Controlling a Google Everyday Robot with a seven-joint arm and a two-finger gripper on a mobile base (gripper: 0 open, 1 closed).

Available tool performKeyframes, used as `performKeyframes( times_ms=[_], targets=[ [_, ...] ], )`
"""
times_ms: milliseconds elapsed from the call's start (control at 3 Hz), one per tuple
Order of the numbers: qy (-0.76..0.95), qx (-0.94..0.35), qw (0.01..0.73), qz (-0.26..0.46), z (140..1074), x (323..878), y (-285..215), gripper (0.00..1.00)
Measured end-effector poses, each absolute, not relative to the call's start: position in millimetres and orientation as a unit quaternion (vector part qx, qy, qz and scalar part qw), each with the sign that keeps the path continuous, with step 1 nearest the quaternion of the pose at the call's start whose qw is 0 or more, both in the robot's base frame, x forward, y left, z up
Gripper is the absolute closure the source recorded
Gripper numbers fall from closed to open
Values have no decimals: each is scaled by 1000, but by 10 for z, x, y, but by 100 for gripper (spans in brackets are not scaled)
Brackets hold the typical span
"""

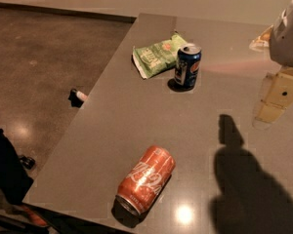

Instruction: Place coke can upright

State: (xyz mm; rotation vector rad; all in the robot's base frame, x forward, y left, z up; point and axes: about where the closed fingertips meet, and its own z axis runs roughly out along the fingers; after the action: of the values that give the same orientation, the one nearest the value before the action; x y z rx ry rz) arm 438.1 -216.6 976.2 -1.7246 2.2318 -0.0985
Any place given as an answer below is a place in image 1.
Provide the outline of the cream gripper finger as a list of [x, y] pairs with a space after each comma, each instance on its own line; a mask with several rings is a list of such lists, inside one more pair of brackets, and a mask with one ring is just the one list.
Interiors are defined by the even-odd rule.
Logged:
[[265, 130], [276, 122], [293, 104], [293, 67], [282, 66], [263, 79], [259, 100], [253, 110], [252, 125]]
[[270, 47], [271, 34], [272, 26], [269, 26], [258, 37], [251, 41], [249, 49], [256, 52], [267, 50]]

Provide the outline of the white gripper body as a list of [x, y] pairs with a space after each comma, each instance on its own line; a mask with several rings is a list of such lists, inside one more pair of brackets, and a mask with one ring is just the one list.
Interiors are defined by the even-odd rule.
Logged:
[[293, 0], [272, 26], [270, 57], [282, 66], [293, 67]]

